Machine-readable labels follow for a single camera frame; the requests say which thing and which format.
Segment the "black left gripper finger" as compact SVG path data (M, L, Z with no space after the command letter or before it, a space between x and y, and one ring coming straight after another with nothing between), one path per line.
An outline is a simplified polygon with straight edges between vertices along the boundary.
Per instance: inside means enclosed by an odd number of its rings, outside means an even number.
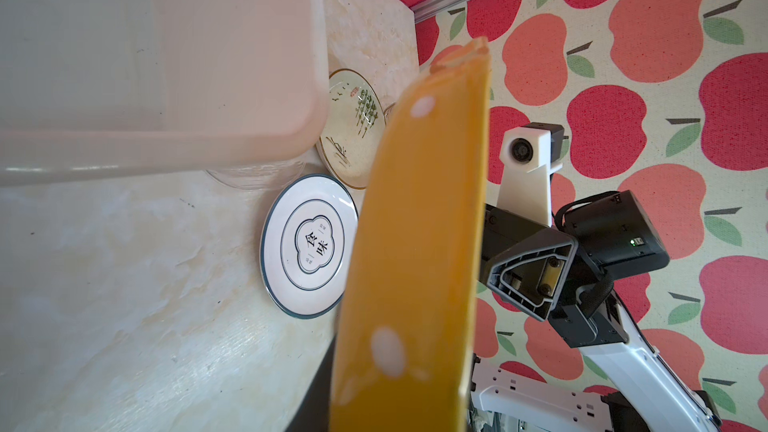
M336 338L333 338L319 368L286 432L328 432L330 396Z

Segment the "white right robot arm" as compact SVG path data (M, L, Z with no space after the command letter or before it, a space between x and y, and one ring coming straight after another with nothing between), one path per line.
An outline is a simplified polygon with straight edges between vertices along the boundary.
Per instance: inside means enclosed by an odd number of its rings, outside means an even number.
M690 387L640 330L617 283L670 257L635 195L608 191L561 207L552 226L485 212L481 283L545 324L600 377L582 390L476 352L472 431L719 431L711 395Z

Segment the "yellow white-dotted plate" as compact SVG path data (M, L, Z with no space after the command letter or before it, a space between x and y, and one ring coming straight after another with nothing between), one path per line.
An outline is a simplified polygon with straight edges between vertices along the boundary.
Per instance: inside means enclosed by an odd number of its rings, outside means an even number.
M485 213L491 57L470 41L400 96L341 303L333 431L465 427Z

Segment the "white plate with cloud emblem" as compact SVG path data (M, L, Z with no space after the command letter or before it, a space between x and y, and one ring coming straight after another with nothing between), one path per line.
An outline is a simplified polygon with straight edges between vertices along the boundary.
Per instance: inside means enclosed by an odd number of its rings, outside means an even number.
M279 193L259 247L262 279L277 307L313 319L340 302L358 218L348 190L326 175L303 176Z

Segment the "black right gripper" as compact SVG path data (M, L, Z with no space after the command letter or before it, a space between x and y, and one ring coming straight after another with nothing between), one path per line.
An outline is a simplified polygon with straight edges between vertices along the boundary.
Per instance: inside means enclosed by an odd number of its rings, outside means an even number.
M561 207L551 227L487 206L479 281L583 348L626 342L616 281L669 262L636 196L609 191Z

